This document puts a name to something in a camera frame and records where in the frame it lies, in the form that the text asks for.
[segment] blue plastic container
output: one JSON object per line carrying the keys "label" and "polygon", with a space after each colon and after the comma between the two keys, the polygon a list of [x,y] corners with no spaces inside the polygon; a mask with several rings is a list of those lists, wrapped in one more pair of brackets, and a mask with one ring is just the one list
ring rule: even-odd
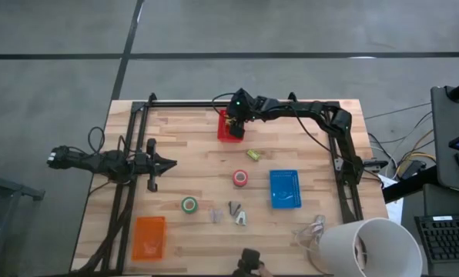
{"label": "blue plastic container", "polygon": [[273,209],[301,208],[298,171],[271,170],[270,199],[273,205]]}

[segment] black keyboard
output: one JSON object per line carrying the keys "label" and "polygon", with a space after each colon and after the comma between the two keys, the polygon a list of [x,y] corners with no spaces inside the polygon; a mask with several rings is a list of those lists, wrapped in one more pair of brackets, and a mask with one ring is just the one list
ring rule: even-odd
{"label": "black keyboard", "polygon": [[415,216],[429,262],[459,262],[459,215]]}

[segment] gray concrete floor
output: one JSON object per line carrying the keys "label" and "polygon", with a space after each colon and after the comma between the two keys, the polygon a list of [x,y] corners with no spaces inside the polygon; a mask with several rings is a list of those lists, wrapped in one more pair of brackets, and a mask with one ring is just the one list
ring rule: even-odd
{"label": "gray concrete floor", "polygon": [[[0,54],[121,53],[135,3],[0,1]],[[459,51],[459,0],[146,0],[132,49],[301,51]],[[0,176],[46,190],[43,202],[21,201],[0,275],[69,269],[91,175],[48,169],[45,159],[56,145],[87,149],[87,132],[104,125],[118,67],[115,60],[0,61]],[[459,58],[130,61],[120,98],[201,99],[243,87],[271,97],[359,98],[372,116],[429,102],[431,86],[457,84]],[[397,139],[429,111],[372,118],[368,131]],[[395,158],[430,129],[424,123]],[[406,205],[422,208],[417,200]],[[412,215],[403,224],[414,230]]]}

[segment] wooden table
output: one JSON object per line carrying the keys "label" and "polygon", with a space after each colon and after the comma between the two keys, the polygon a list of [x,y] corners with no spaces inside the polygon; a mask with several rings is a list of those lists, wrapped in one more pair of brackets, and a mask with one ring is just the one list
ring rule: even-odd
{"label": "wooden table", "polygon": [[[131,104],[132,101],[112,102],[104,150],[115,149],[119,135],[126,133]],[[340,105],[353,114],[351,134],[357,154],[362,159],[371,158],[359,100],[340,100]],[[310,139],[295,118],[248,123],[241,143],[219,142],[217,119],[211,108],[149,110],[145,140],[155,138],[157,152],[177,160],[178,165],[156,179],[159,185],[156,193],[147,191],[147,177],[139,178],[124,273],[229,275],[236,269],[243,248],[247,247],[260,251],[261,260],[273,274],[318,274],[294,242],[292,231],[310,224],[319,214],[327,217],[327,228],[342,223],[330,153]],[[304,119],[303,123],[314,137],[328,145],[327,134],[315,121]],[[250,159],[246,155],[248,149],[257,150],[261,159],[258,162]],[[248,184],[241,189],[236,188],[231,179],[237,169],[247,170],[250,176]],[[298,170],[301,209],[271,209],[271,169]],[[105,181],[105,177],[95,176],[92,189]],[[89,198],[72,269],[84,265],[105,238],[114,187],[107,185]],[[387,217],[377,181],[363,179],[359,193],[364,218]],[[199,210],[192,215],[180,208],[186,196],[195,197],[199,203]],[[228,213],[228,201],[242,203],[247,226],[235,224]],[[221,223],[210,221],[211,208],[223,209]],[[160,262],[131,261],[134,223],[140,216],[166,217],[166,247]],[[114,249],[112,266],[115,263]]]}

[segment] white plastic cup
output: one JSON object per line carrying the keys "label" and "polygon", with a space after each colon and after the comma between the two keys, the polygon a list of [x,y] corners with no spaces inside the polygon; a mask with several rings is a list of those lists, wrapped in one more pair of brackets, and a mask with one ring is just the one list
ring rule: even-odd
{"label": "white plastic cup", "polygon": [[[364,269],[355,256],[355,241],[366,247]],[[368,219],[325,231],[320,256],[335,277],[419,277],[423,267],[420,248],[401,225],[388,219]]]}

